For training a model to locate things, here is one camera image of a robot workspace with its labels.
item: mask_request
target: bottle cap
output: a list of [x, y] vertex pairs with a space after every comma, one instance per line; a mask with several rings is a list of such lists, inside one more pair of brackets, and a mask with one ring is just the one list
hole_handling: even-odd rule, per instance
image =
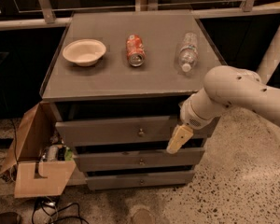
[[191, 69], [192, 67], [190, 66], [189, 63], [183, 63], [183, 65], [181, 66], [181, 68], [182, 68], [182, 70], [183, 70], [184, 72], [189, 72], [190, 69]]

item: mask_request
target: cabinet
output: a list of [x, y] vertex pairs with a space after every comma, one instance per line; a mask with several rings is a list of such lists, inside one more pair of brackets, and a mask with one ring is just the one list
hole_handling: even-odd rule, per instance
[[[200, 60], [185, 76], [177, 53], [187, 31], [198, 34]], [[147, 57], [131, 67], [128, 35], [142, 37]], [[188, 11], [75, 14], [63, 47], [82, 38], [101, 40], [107, 53], [98, 64], [78, 67], [60, 53], [44, 82], [56, 128], [73, 149], [75, 162], [92, 190], [183, 185], [217, 119], [195, 132], [176, 154], [166, 153], [178, 123], [178, 104], [202, 87], [206, 72], [220, 65], [202, 29]]]

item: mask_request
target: robotic hand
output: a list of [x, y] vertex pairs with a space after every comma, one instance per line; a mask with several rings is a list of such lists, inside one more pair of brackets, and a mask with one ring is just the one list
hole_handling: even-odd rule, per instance
[[261, 83], [257, 73], [218, 66], [210, 70], [203, 88], [181, 106], [180, 119], [167, 152], [176, 153], [192, 136], [234, 105], [249, 109], [280, 127], [280, 89]]

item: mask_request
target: drawer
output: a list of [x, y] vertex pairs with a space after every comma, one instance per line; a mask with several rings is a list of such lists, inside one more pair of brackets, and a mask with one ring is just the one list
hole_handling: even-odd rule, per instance
[[153, 186], [183, 185], [194, 177], [193, 170], [148, 173], [136, 175], [106, 175], [86, 178], [90, 190], [98, 189], [126, 189]]
[[177, 116], [57, 122], [69, 147], [169, 140]]
[[203, 157], [203, 147], [180, 149], [176, 154], [166, 150], [128, 151], [81, 154], [74, 157], [80, 172], [153, 168], [198, 164]]

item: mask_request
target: speckled floor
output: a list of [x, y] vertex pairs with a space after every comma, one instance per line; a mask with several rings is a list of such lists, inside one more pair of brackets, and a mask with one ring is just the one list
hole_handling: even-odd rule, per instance
[[[31, 223], [35, 199], [14, 199], [13, 188], [0, 180], [0, 212], [16, 211], [23, 223]], [[149, 210], [158, 224], [279, 224], [280, 129], [236, 108], [222, 117], [206, 142], [196, 176], [187, 186], [94, 193], [86, 186], [67, 187], [59, 206], [73, 202], [80, 204], [81, 216], [91, 224], [129, 224], [139, 209]], [[76, 212], [72, 207], [64, 215]], [[35, 223], [44, 223], [45, 216], [37, 210]]]

